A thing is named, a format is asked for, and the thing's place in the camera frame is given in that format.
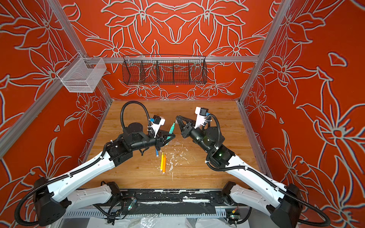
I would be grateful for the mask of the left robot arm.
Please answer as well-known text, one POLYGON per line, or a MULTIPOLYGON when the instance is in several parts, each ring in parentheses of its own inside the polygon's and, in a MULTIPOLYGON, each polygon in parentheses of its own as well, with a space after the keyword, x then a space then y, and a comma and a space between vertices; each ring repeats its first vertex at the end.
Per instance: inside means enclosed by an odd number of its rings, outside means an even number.
POLYGON ((15 221, 22 226, 47 226, 59 220, 65 213, 76 207, 89 204, 103 204, 116 194, 116 186, 106 185, 107 190, 102 197, 77 197, 77 189, 98 175, 114 169, 133 157, 134 151, 144 154, 149 148, 160 150, 175 138, 175 134, 161 130, 165 119, 154 115, 150 117, 146 107, 139 101, 126 102, 120 112, 122 134, 115 140, 105 143, 102 152, 78 166, 77 168, 55 178, 40 178, 34 188, 30 190, 18 203, 15 212, 15 221), (141 123, 124 124, 124 113, 128 105, 140 105, 147 118, 147 133, 144 133, 141 123), (21 217, 21 208, 29 199, 33 199, 37 220, 25 221, 21 217))

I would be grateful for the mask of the green marker pen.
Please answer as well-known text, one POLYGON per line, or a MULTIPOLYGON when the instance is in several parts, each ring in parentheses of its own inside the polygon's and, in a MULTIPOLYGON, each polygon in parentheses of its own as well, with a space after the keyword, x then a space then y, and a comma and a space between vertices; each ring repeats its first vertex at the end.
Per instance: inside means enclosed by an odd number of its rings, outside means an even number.
POLYGON ((172 124, 170 130, 169 130, 169 136, 167 137, 167 139, 171 138, 171 135, 174 135, 174 129, 175 129, 175 123, 172 124))

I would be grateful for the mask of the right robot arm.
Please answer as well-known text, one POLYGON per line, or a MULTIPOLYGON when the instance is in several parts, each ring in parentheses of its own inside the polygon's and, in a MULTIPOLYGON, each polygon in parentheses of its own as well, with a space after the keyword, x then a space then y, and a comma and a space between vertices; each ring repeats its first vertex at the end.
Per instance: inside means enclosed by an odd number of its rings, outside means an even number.
POLYGON ((228 196, 235 203, 267 214, 280 228, 294 228, 298 223, 313 227, 331 224, 328 215, 301 198, 296 185, 284 185, 265 176, 224 146, 224 137, 215 115, 197 115, 195 121, 177 116, 176 121, 182 137, 192 138, 207 153, 205 163, 211 170, 226 172, 252 188, 251 191, 244 190, 237 184, 228 188, 228 196))

